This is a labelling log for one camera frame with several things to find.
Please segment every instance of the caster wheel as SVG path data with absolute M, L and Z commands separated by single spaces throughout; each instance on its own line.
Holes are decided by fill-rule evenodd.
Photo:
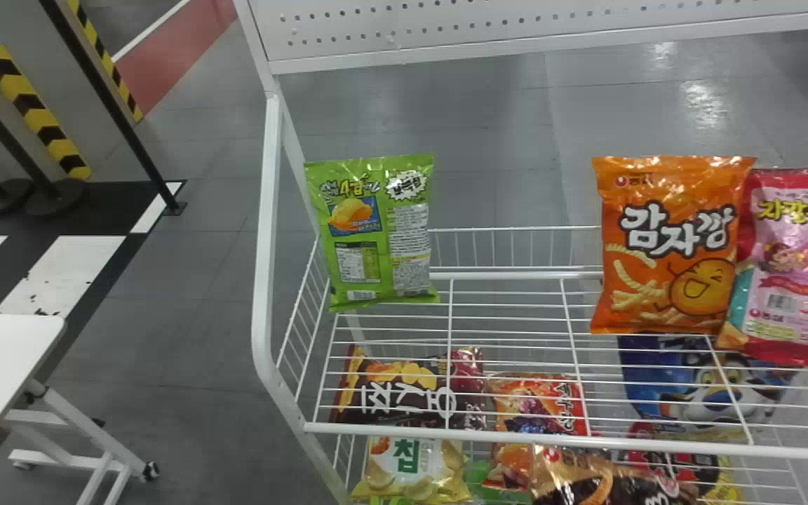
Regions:
M 149 461 L 145 464 L 145 470 L 142 471 L 142 482 L 150 483 L 159 476 L 161 476 L 161 470 L 158 468 L 157 463 Z

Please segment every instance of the hazard stripe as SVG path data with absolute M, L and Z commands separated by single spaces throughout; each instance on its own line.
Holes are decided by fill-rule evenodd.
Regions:
M 48 155 L 72 179 L 88 179 L 92 170 L 80 156 L 74 142 L 67 137 L 55 115 L 42 102 L 39 93 L 23 76 L 12 55 L 0 43 L 0 90 L 23 118 L 29 129 L 46 147 Z
M 79 20 L 80 26 L 83 27 L 83 35 L 86 35 L 86 41 L 93 46 L 96 54 L 99 55 L 99 60 L 102 61 L 105 74 L 108 74 L 112 78 L 116 89 L 118 89 L 118 95 L 124 100 L 126 106 L 129 108 L 130 114 L 133 116 L 133 121 L 141 121 L 142 109 L 139 108 L 139 105 L 135 102 L 131 93 L 129 93 L 129 88 L 126 87 L 126 81 L 121 78 L 121 73 L 119 73 L 114 66 L 112 55 L 108 54 L 108 49 L 105 48 L 105 44 L 99 37 L 99 33 L 95 31 L 92 22 L 90 22 L 89 17 L 86 15 L 86 11 L 83 10 L 83 6 L 80 4 L 80 0 L 67 0 L 67 6 L 70 7 L 71 12 L 74 13 L 76 19 Z

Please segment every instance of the red floor stripe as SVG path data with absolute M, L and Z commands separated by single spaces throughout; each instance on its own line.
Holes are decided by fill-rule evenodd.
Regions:
M 143 112 L 164 95 L 236 20 L 232 0 L 192 0 L 116 66 Z

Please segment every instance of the snack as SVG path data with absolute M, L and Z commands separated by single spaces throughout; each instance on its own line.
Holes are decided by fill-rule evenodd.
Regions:
M 619 337 L 626 396 L 638 414 L 651 421 L 658 437 L 743 437 L 740 415 L 749 424 L 769 422 L 772 405 L 786 392 L 782 386 L 794 377 L 795 372 L 763 370 L 774 364 L 741 353 L 718 353 L 716 364 L 705 341 L 709 338 Z
M 462 442 L 397 437 L 370 437 L 363 479 L 353 499 L 404 496 L 419 503 L 469 501 L 463 482 Z
M 491 470 L 491 464 L 484 459 L 472 459 L 466 466 L 463 479 L 466 481 L 469 492 L 472 493 L 476 502 L 490 504 L 498 502 L 525 503 L 526 505 L 532 503 L 532 498 L 526 491 L 507 491 L 500 486 L 486 486 L 485 481 L 488 480 L 488 474 L 491 473 Z
M 654 427 L 649 422 L 636 422 L 626 437 L 653 438 L 654 434 Z M 725 470 L 732 465 L 727 456 L 625 450 L 619 454 L 619 461 L 680 483 L 693 483 L 704 503 L 718 505 L 725 501 L 743 501 L 741 490 L 734 485 L 731 473 Z
M 488 380 L 497 411 L 496 431 L 586 435 L 588 427 L 581 408 L 577 383 L 557 374 L 513 372 Z M 532 469 L 527 444 L 494 444 L 493 467 L 485 487 L 525 491 Z
M 750 219 L 727 322 L 716 344 L 782 365 L 808 365 L 808 169 L 754 170 Z
M 448 386 L 445 355 L 385 363 L 351 345 L 330 422 L 484 429 L 482 354 L 455 349 L 451 362 Z
M 330 270 L 330 310 L 438 302 L 429 281 L 432 154 L 305 163 Z
M 755 158 L 593 158 L 603 197 L 594 333 L 712 333 L 728 310 L 741 189 Z
M 535 445 L 533 505 L 694 505 L 692 483 L 565 448 Z

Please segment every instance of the nutrition label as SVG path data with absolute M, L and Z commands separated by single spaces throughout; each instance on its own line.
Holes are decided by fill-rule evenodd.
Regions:
M 375 242 L 336 243 L 342 282 L 379 282 L 379 248 Z
M 394 208 L 396 230 L 389 234 L 391 275 L 399 295 L 413 295 L 429 287 L 429 205 Z

